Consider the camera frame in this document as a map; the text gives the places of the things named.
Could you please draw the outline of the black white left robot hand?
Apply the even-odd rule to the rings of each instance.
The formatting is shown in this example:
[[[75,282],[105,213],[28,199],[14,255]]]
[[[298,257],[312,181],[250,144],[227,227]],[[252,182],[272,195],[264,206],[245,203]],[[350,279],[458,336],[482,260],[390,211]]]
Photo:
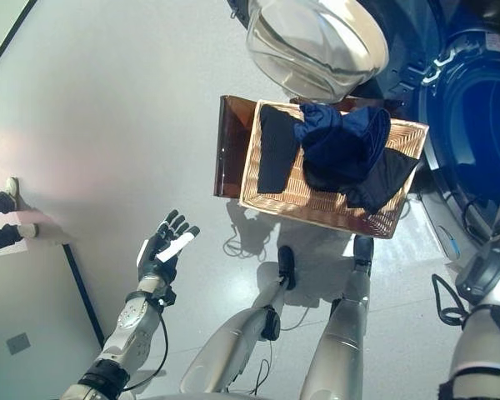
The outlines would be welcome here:
[[[198,226],[190,226],[178,210],[173,209],[159,224],[154,234],[145,239],[137,255],[137,276],[159,277],[171,283],[181,251],[200,233]]]

